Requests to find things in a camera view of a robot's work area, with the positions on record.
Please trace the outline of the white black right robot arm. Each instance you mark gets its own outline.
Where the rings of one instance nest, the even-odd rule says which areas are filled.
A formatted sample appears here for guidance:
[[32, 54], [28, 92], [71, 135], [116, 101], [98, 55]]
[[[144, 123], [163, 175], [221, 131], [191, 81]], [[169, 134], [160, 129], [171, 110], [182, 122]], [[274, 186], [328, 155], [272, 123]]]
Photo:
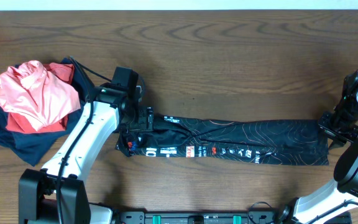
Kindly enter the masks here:
[[338, 159], [333, 179], [284, 206], [275, 223], [351, 223], [349, 211], [358, 208], [358, 70], [344, 78], [341, 100], [318, 124], [333, 147], [350, 145]]

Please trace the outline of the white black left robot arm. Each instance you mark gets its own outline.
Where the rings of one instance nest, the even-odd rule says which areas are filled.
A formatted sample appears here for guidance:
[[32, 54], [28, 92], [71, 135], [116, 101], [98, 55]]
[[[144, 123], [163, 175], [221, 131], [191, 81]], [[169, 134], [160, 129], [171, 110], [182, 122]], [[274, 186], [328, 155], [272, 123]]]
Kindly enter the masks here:
[[90, 203], [85, 183], [108, 137], [126, 156], [212, 157], [254, 164], [325, 165], [328, 139], [315, 120], [237, 122], [156, 115], [140, 104], [143, 81], [117, 67], [95, 86], [77, 67], [87, 90], [83, 113], [60, 150], [19, 181], [21, 223], [282, 223], [290, 213], [272, 207], [244, 213], [117, 212]]

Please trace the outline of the black patterned cycling jersey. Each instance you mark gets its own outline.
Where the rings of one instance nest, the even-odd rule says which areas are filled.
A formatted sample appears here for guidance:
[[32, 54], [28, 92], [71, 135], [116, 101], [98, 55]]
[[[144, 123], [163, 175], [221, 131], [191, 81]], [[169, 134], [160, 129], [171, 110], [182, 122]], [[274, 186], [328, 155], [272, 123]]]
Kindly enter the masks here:
[[121, 131], [127, 157], [213, 157], [253, 164], [326, 166], [328, 139], [310, 119], [221, 121], [156, 116], [152, 130]]

